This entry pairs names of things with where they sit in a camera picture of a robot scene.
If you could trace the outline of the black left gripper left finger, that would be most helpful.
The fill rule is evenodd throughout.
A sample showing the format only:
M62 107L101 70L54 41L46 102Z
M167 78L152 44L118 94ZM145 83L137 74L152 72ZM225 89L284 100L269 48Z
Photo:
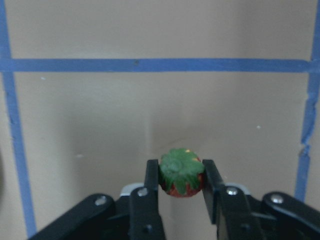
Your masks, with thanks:
M118 200L102 193L92 194L31 239L164 240L158 183L158 160L148 160L143 184L127 185Z

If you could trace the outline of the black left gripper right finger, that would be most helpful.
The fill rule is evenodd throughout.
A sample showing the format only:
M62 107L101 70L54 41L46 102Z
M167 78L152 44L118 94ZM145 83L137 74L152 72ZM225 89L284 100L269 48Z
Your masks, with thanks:
M320 213L279 191L255 199L239 184L224 183L213 160L203 160L202 190L219 240L318 240Z

